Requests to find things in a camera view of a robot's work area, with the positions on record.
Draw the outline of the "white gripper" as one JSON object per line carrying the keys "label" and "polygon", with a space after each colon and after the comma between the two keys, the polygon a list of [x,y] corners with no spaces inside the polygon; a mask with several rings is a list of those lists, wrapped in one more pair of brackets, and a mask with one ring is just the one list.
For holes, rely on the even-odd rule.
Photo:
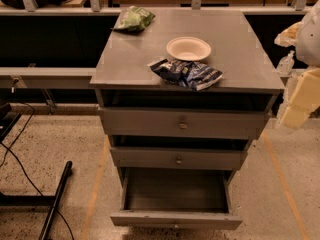
{"label": "white gripper", "polygon": [[[283,30],[274,40],[282,47],[297,44],[298,30],[301,22],[292,24]],[[292,75],[284,93],[285,109],[280,123],[291,129],[300,128],[312,112],[320,107],[320,68],[313,67],[301,75]]]}

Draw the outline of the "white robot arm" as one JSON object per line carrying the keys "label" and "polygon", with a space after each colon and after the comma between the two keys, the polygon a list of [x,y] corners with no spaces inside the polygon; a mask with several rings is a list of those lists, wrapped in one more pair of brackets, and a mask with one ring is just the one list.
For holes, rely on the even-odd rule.
{"label": "white robot arm", "polygon": [[[284,102],[277,114],[280,125],[298,129],[320,107],[320,1],[301,21],[278,34],[274,43],[294,46],[296,58],[308,65],[301,75],[291,75],[287,80]],[[278,63],[282,76],[291,73],[294,54],[290,52]]]}

